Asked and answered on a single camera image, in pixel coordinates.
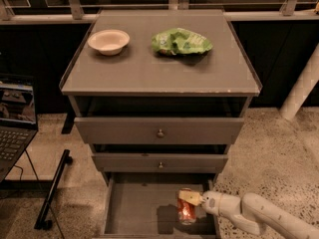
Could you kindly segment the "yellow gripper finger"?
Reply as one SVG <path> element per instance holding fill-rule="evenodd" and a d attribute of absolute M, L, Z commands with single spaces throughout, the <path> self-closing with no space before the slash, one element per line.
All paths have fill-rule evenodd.
<path fill-rule="evenodd" d="M 194 206 L 198 206 L 202 203 L 202 196 L 198 191 L 180 190 L 178 192 L 178 198 Z"/>

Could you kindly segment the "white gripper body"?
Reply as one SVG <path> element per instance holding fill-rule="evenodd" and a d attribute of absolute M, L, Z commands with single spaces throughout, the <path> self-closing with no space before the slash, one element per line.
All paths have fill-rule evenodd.
<path fill-rule="evenodd" d="M 208 214 L 224 217 L 230 221 L 241 215 L 241 200 L 237 196 L 216 191 L 205 191 L 202 194 L 202 199 L 201 207 Z"/>

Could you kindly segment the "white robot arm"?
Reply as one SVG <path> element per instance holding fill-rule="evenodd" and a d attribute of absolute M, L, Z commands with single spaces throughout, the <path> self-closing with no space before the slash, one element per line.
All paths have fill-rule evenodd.
<path fill-rule="evenodd" d="M 291 215 L 255 193 L 242 197 L 217 191 L 202 193 L 189 189 L 178 192 L 178 198 L 206 213 L 229 220 L 236 228 L 261 235 L 267 226 L 286 239 L 319 239 L 319 229 Z"/>

